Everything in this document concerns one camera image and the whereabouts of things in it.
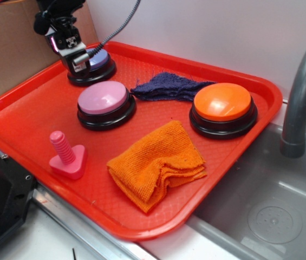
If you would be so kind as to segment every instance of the orange cloth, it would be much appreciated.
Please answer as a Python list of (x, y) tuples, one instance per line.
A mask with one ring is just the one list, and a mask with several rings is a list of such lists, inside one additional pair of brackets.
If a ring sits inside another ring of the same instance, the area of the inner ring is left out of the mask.
[(177, 187), (206, 176), (205, 160), (179, 121), (171, 121), (107, 163), (119, 188), (147, 213)]

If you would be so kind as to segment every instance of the sink basin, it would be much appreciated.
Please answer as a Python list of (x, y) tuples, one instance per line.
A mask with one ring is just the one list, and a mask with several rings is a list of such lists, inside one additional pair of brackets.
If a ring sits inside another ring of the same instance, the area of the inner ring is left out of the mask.
[(306, 259), (306, 150), (282, 156), (281, 131), (268, 125), (188, 222), (245, 259)]

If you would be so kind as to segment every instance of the pink plastic toy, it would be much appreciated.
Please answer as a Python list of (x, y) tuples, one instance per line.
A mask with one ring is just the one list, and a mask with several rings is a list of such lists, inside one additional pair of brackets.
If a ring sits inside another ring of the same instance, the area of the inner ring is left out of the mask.
[(70, 179), (81, 178), (86, 165), (87, 152), (85, 147), (76, 145), (71, 148), (61, 131), (52, 132), (49, 139), (58, 154), (49, 161), (52, 170)]

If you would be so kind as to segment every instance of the dark blue rag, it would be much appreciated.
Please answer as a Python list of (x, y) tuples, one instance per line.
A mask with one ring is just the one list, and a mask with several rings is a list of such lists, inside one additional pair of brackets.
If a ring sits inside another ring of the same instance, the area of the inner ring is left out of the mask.
[(162, 72), (149, 82), (131, 89), (131, 94), (140, 100), (193, 101), (200, 89), (214, 84), (213, 81), (196, 82), (173, 73)]

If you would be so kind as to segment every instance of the plastic tray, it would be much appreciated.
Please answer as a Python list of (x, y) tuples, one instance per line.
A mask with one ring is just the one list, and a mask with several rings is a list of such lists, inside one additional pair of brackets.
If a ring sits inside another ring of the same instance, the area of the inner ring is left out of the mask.
[[(168, 71), (196, 81), (242, 85), (251, 93), (259, 111), (258, 121), (247, 135), (225, 141), (211, 140), (192, 130), (188, 119), (191, 103), (137, 100), (137, 111), (129, 122), (110, 131), (93, 132), (83, 128), (76, 116), (77, 98), (84, 88), (69, 83), (61, 62), (0, 96), (0, 150), (109, 233), (141, 241), (160, 236), (185, 222), (278, 112), (282, 95), (271, 82), (250, 75), (122, 43), (112, 42), (106, 49), (118, 68), (111, 80), (122, 82), (128, 89)], [(145, 214), (116, 186), (106, 163), (171, 120), (182, 122), (207, 161), (208, 175), (169, 189), (163, 201)], [(49, 159), (56, 153), (49, 135), (55, 130), (63, 131), (71, 146), (85, 145), (88, 160), (81, 179), (70, 180), (52, 173)]]

